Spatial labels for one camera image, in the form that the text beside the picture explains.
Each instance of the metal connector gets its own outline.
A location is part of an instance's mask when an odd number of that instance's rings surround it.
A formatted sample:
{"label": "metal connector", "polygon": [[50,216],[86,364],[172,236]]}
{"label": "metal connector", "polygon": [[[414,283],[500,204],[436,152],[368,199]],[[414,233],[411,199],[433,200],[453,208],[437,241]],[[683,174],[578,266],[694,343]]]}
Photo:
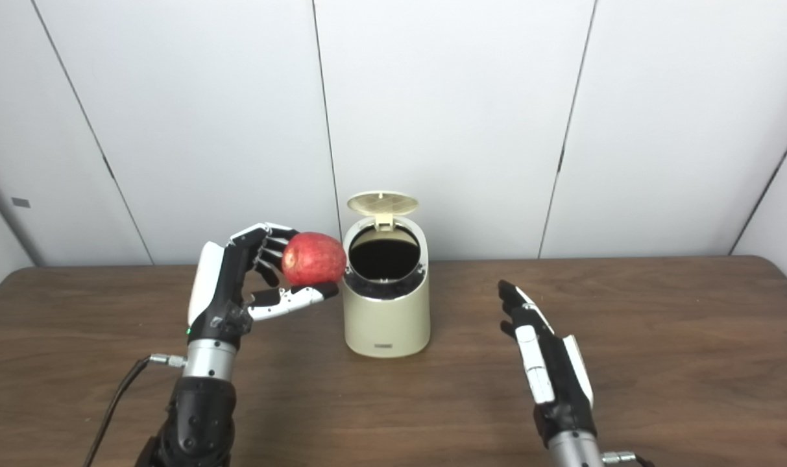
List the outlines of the metal connector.
{"label": "metal connector", "polygon": [[624,462],[634,462],[636,460],[636,453],[628,450],[619,452],[605,452],[601,455],[601,461],[604,464],[621,464]]}
{"label": "metal connector", "polygon": [[149,361],[157,365],[167,365],[174,368],[184,368],[186,363],[188,363],[185,357],[181,357],[180,355],[168,355],[165,353],[153,353]]}

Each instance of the black cable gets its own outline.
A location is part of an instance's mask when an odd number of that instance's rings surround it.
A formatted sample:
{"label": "black cable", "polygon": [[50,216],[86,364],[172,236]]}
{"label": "black cable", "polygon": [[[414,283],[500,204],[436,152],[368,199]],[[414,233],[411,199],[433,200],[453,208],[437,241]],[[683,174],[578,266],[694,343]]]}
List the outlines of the black cable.
{"label": "black cable", "polygon": [[84,464],[82,467],[90,467],[90,464],[93,463],[93,456],[96,455],[96,451],[99,450],[99,444],[102,444],[102,438],[105,437],[105,431],[108,429],[108,425],[111,423],[111,417],[114,416],[114,410],[117,408],[117,403],[119,399],[123,396],[123,393],[127,390],[129,385],[136,379],[136,376],[148,366],[148,361],[151,360],[151,356],[143,358],[142,360],[137,360],[134,364],[133,368],[125,375],[123,382],[119,384],[117,388],[117,393],[114,394],[114,398],[111,399],[111,405],[108,406],[108,410],[105,411],[105,418],[102,420],[102,425],[99,426],[99,432],[96,434],[96,438],[93,439],[93,444],[90,446],[90,451],[88,452],[87,459],[84,459]]}
{"label": "black cable", "polygon": [[642,465],[642,467],[655,467],[655,464],[648,461],[647,459],[643,458],[642,456],[636,456],[636,462]]}

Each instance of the panel seam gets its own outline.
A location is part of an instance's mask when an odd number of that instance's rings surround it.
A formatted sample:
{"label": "panel seam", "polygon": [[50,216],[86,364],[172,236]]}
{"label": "panel seam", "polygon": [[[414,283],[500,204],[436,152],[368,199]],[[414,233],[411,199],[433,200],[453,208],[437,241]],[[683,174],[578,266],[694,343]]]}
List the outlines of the panel seam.
{"label": "panel seam", "polygon": [[136,231],[136,235],[139,237],[140,242],[142,243],[142,248],[145,249],[145,254],[148,256],[148,260],[151,261],[152,264],[154,263],[154,258],[151,255],[151,251],[148,249],[148,245],[145,242],[144,237],[142,237],[142,232],[139,230],[139,226],[136,224],[136,219],[134,218],[133,213],[131,212],[131,207],[128,206],[127,200],[125,199],[125,195],[123,194],[123,189],[119,186],[119,182],[117,178],[114,176],[114,171],[111,169],[110,163],[108,163],[108,157],[105,156],[105,150],[102,148],[102,144],[99,143],[99,136],[96,135],[96,131],[93,129],[93,125],[90,122],[90,118],[88,118],[88,113],[85,111],[84,106],[82,105],[82,100],[79,98],[79,93],[76,92],[76,86],[73,85],[73,80],[70,79],[70,74],[67,72],[67,66],[64,65],[64,60],[62,60],[62,56],[58,53],[58,47],[56,47],[56,43],[53,41],[53,36],[50,35],[49,30],[47,29],[47,24],[44,23],[44,18],[41,15],[40,9],[38,9],[38,5],[36,5],[35,0],[30,0],[32,4],[32,9],[35,10],[35,14],[38,17],[38,23],[41,23],[41,27],[44,30],[44,34],[47,36],[47,40],[50,42],[50,47],[53,48],[53,54],[56,56],[56,60],[58,60],[58,65],[61,66],[62,71],[64,72],[64,77],[67,79],[67,83],[70,85],[70,91],[73,92],[73,97],[76,98],[76,103],[79,104],[79,110],[82,110],[82,116],[84,116],[85,123],[88,124],[88,130],[90,130],[91,135],[93,136],[94,142],[96,142],[96,147],[99,149],[99,154],[102,156],[102,160],[105,163],[105,168],[108,169],[108,174],[111,175],[111,179],[114,181],[114,185],[117,187],[117,192],[119,193],[119,198],[123,201],[123,205],[125,206],[125,210],[128,213],[129,218],[131,219],[131,223]]}

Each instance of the black forearm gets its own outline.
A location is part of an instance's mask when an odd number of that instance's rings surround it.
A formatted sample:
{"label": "black forearm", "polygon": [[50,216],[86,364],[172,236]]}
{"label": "black forearm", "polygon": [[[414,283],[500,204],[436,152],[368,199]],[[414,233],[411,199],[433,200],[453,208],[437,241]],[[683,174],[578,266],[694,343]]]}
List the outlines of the black forearm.
{"label": "black forearm", "polygon": [[218,467],[229,464],[235,440],[232,413],[235,387],[208,377],[177,380],[168,418],[156,438],[149,441],[138,467]]}

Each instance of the wooden table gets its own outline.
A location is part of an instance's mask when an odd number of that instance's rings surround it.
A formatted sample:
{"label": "wooden table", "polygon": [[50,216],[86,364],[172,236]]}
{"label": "wooden table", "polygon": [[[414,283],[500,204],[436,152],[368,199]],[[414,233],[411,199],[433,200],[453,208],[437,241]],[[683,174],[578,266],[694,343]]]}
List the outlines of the wooden table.
{"label": "wooden table", "polygon": [[[426,351],[343,343],[340,299],[268,322],[236,364],[233,466],[548,466],[500,278],[573,333],[602,449],[658,467],[787,465],[787,279],[757,257],[434,263]],[[193,267],[25,269],[0,287],[0,466],[81,464],[137,358],[185,351]],[[246,290],[262,289],[259,278]],[[99,467],[132,466],[177,370],[150,366]]]}

